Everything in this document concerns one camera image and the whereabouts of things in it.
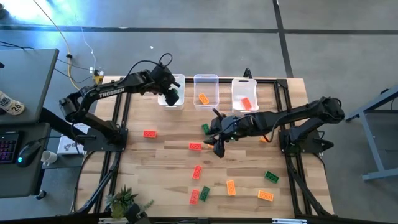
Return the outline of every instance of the green lego brick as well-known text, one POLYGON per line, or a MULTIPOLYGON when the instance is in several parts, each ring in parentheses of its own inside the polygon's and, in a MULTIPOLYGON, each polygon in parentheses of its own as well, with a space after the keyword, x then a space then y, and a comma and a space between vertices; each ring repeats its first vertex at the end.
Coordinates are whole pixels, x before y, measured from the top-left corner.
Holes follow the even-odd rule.
POLYGON ((209 194, 210 188, 204 186, 203 190, 201 191, 199 199, 206 202, 207 196, 209 194))
POLYGON ((269 171, 266 172, 264 177, 269 179, 274 184, 278 183, 278 180, 279 180, 278 176, 276 176, 275 174, 273 174, 273 173, 271 173, 269 171))
POLYGON ((207 124, 203 124, 203 125, 201 126, 201 128, 202 128, 202 130, 203 130, 203 132, 204 132, 205 134, 209 133, 209 131, 210 131, 209 126, 208 126, 207 124))

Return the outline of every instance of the plastic bin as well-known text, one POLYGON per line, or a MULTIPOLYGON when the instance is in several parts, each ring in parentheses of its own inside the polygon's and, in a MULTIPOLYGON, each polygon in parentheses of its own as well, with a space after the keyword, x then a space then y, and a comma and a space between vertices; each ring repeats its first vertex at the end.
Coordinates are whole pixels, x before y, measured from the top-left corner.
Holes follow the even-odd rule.
POLYGON ((180 87, 177 87, 171 84, 172 88, 177 90, 177 95, 179 97, 178 101, 173 105, 169 106, 166 103, 166 98, 164 95, 157 97, 157 102, 159 105, 162 105, 165 110, 182 110, 184 108, 184 98, 185 98, 185 75, 182 74, 173 74, 175 81, 180 84, 180 87))
POLYGON ((241 113, 253 112, 259 109, 257 104, 257 81, 247 78, 234 78, 232 80, 232 108, 241 113), (248 98, 251 109, 246 110, 242 104, 242 99, 248 98))
POLYGON ((196 110, 211 110, 217 108, 219 103, 218 98, 218 76, 214 74, 196 74, 193 77, 193 105, 196 110), (209 100, 207 105, 204 105, 199 100, 199 94, 205 94, 209 100))

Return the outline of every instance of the floor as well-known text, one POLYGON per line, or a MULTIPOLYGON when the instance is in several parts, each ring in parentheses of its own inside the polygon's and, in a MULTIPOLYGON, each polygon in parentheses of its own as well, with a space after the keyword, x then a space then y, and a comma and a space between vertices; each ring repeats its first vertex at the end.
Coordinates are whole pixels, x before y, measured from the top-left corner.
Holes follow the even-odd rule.
MULTIPOLYGON (((9 17, 0 20, 0 40, 58 48, 59 59, 66 60, 60 34, 32 1, 21 1, 0 0, 9 10, 9 17)), ((171 52, 174 60, 169 68, 174 73, 240 77, 249 67, 255 77, 304 78, 310 100, 337 97, 346 113, 398 84, 398 2, 394 0, 279 0, 280 17, 275 16, 272 0, 37 1, 62 30, 69 30, 64 35, 74 64, 92 67, 80 26, 86 29, 96 66, 106 75, 126 74, 138 60, 158 60, 171 52)), ((62 63, 57 68, 67 70, 62 63)), ((143 68, 152 65, 141 64, 137 70, 143 68)), ((76 80, 89 75, 78 68, 72 74, 76 80)), ((91 80, 80 84, 84 85, 92 85, 91 80)), ((73 91, 67 78, 54 73, 45 106, 61 116, 58 100, 73 91)), ((376 165, 359 121, 325 125, 322 130, 325 139, 335 143, 324 156, 335 213, 397 222, 398 178, 368 183, 361 179, 376 165)), ((52 139, 49 147, 57 144, 52 139)), ((42 188, 47 197, 1 199, 0 219, 67 214, 77 172, 46 171, 42 188)))

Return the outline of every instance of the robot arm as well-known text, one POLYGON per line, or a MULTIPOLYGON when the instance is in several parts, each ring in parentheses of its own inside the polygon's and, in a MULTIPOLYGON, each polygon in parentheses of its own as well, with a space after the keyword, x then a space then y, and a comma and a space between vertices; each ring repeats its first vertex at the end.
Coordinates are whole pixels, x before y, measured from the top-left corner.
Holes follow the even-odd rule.
POLYGON ((165 95, 166 102, 172 106, 178 101, 178 95, 171 84, 179 87, 171 71, 164 65, 158 64, 153 71, 143 70, 128 74, 120 81, 83 87, 80 91, 70 94, 59 101, 65 119, 71 123, 84 123, 98 130, 108 139, 109 143, 117 144, 121 140, 120 128, 112 121, 103 121, 88 110, 98 99, 122 94, 151 92, 165 95))
POLYGON ((225 116, 215 110, 217 118, 213 119, 210 126, 209 139, 204 141, 214 145, 214 152, 219 157, 224 157, 224 142, 237 141, 246 136, 263 136, 269 132, 274 133, 276 127, 294 121, 309 118, 301 126, 291 127, 289 141, 296 142, 307 137, 309 133, 319 126, 329 123, 336 124, 344 119, 341 102, 336 98, 322 97, 304 106, 292 108, 278 113, 266 111, 248 113, 242 117, 225 116))

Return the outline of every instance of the wooden table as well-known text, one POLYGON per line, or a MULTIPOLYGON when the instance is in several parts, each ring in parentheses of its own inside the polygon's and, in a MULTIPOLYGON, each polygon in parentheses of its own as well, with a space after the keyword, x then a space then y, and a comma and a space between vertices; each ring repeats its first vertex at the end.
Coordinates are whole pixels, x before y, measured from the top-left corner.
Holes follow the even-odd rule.
MULTIPOLYGON (((119 77, 105 77, 104 83, 111 79, 119 77)), ((308 103, 303 79, 288 78, 287 81, 292 107, 308 103)), ((95 115, 111 120, 115 99, 112 96, 99 100, 95 115)), ((277 111, 272 85, 257 84, 257 99, 260 111, 277 111)), ((231 114, 230 83, 220 83, 218 108, 231 114)), ((134 194, 139 194, 137 203, 145 204, 154 199, 155 203, 147 210, 150 217, 294 217, 285 159, 280 153, 277 134, 272 143, 260 142, 258 137, 227 143, 222 159, 205 144, 202 151, 188 150, 189 142, 204 140, 201 125, 210 123, 214 117, 211 111, 195 110, 192 83, 185 85, 185 106, 181 111, 163 110, 152 93, 132 95, 127 122, 129 137, 122 154, 116 193, 126 185, 132 187, 134 194), (157 138, 143 138, 145 129, 156 130, 157 138), (195 165, 203 167, 199 180, 192 179, 195 165), (264 178, 267 170, 280 177, 277 184, 264 178), (235 183, 234 197, 227 194, 227 180, 235 183), (203 186, 211 189, 207 201, 189 205, 192 190, 201 191, 203 186), (274 201, 257 198, 259 190, 274 194, 274 201)), ((104 153, 96 152, 83 169, 78 208, 98 185, 103 157, 104 153)), ((303 154, 302 160, 308 188, 325 210, 333 213, 322 163, 312 154, 303 154)), ((304 211, 300 190, 297 195, 304 211)))

